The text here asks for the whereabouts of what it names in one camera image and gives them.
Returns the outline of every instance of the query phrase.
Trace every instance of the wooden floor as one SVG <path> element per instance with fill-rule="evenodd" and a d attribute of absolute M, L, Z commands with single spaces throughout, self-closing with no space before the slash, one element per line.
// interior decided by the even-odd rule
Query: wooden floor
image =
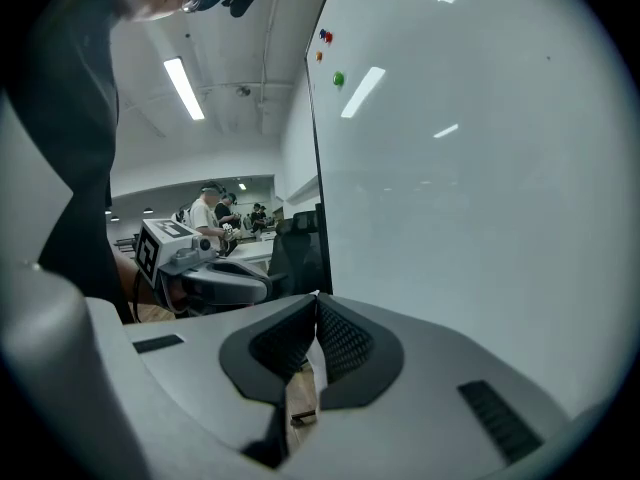
<path fill-rule="evenodd" d="M 141 322 L 164 322 L 175 320 L 170 311 L 149 304 L 138 304 L 138 315 Z M 306 364 L 301 372 L 296 373 L 287 386 L 287 444 L 289 453 L 293 454 L 306 439 L 316 423 L 315 416 L 304 418 L 301 426 L 291 426 L 291 415 L 312 411 L 316 408 L 316 390 L 313 383 L 313 371 Z"/>

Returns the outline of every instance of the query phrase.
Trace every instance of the person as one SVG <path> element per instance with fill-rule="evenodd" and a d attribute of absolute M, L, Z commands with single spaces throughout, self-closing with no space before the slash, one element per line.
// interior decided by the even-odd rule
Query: person
<path fill-rule="evenodd" d="M 267 226 L 262 218 L 262 212 L 260 211 L 260 204 L 256 203 L 253 205 L 253 213 L 251 214 L 251 232 L 257 233 L 258 231 L 262 231 Z"/>
<path fill-rule="evenodd" d="M 121 19 L 201 11 L 217 1 L 52 0 L 25 41 L 15 45 L 19 62 L 6 83 L 9 100 L 33 143 L 73 193 L 39 264 L 70 280 L 86 297 L 111 302 L 123 323 L 133 323 L 127 301 L 133 298 L 138 269 L 109 244 L 104 217 L 119 106 L 111 30 Z M 173 301 L 185 295 L 180 283 L 172 285 Z M 155 303 L 146 283 L 139 301 Z"/>
<path fill-rule="evenodd" d="M 222 192 L 222 187 L 215 181 L 206 182 L 200 188 L 200 196 L 183 214 L 183 224 L 209 237 L 216 251 L 221 249 L 220 239 L 224 238 L 226 233 L 214 221 L 211 209 L 220 203 Z"/>
<path fill-rule="evenodd" d="M 222 197 L 215 208 L 216 219 L 222 227 L 223 224 L 229 224 L 234 229 L 240 229 L 240 215 L 231 213 L 229 209 L 232 204 L 236 204 L 238 198 L 235 194 L 229 192 Z"/>

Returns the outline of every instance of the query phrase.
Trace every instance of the whiteboard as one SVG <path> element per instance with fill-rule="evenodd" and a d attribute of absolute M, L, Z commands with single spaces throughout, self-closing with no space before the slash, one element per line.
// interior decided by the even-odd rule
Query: whiteboard
<path fill-rule="evenodd" d="M 464 333 L 570 415 L 611 395 L 640 112 L 581 0 L 326 0 L 306 60 L 334 293 Z"/>

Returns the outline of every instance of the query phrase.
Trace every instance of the cable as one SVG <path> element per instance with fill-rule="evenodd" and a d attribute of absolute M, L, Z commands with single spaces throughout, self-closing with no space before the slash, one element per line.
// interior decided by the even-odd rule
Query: cable
<path fill-rule="evenodd" d="M 142 272 L 138 270 L 136 278 L 133 281 L 133 318 L 138 324 L 142 323 L 138 316 L 138 292 L 140 291 L 140 279 L 142 279 Z"/>

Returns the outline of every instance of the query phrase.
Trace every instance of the magnet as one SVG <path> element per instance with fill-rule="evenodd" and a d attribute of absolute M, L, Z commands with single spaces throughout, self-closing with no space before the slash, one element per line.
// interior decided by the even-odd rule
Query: magnet
<path fill-rule="evenodd" d="M 335 75 L 333 75 L 333 85 L 337 85 L 338 87 L 344 85 L 344 74 L 342 72 L 336 71 Z"/>

